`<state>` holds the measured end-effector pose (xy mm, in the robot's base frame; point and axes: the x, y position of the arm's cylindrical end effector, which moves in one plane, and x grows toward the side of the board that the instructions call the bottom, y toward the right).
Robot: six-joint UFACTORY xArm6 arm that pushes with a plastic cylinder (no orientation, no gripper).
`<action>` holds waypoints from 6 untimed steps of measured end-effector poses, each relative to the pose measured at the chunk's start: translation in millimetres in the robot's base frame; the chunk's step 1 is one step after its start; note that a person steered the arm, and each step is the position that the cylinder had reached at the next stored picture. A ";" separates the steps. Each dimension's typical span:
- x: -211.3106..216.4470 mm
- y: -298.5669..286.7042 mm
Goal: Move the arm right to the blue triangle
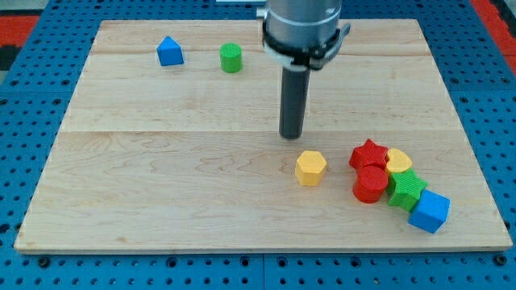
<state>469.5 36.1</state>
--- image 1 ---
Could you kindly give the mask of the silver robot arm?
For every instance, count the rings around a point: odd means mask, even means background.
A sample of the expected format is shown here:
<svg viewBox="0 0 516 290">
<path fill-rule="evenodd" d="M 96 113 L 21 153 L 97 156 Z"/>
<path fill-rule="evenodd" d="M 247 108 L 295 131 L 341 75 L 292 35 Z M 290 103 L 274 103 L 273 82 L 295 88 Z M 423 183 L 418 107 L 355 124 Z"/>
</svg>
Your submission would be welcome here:
<svg viewBox="0 0 516 290">
<path fill-rule="evenodd" d="M 340 0 L 268 0 L 264 51 L 293 72 L 320 70 L 338 54 L 351 24 L 339 24 Z"/>
</svg>

